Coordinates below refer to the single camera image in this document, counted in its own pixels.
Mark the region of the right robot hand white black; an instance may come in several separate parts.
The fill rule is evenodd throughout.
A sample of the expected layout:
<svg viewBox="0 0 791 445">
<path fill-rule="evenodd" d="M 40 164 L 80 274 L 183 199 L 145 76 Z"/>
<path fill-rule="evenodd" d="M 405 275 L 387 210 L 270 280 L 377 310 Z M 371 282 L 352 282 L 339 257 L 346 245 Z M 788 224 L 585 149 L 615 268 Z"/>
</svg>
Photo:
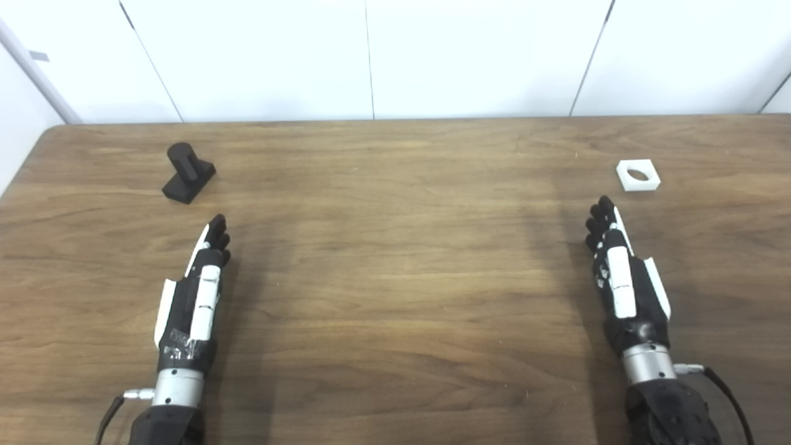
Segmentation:
<svg viewBox="0 0 791 445">
<path fill-rule="evenodd" d="M 606 312 L 603 330 L 617 355 L 644 344 L 670 347 L 667 299 L 656 291 L 647 260 L 633 253 L 615 203 L 602 195 L 590 208 L 585 242 Z"/>
</svg>

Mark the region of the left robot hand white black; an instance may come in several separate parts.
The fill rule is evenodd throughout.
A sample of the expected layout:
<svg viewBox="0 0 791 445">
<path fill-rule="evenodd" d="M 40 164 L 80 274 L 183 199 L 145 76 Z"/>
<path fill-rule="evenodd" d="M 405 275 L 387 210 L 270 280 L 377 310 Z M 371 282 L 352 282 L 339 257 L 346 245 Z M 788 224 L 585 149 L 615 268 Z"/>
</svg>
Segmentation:
<svg viewBox="0 0 791 445">
<path fill-rule="evenodd" d="M 216 214 L 198 237 L 184 276 L 164 282 L 154 329 L 158 371 L 178 368 L 207 376 L 214 366 L 214 321 L 229 243 L 226 217 Z"/>
</svg>

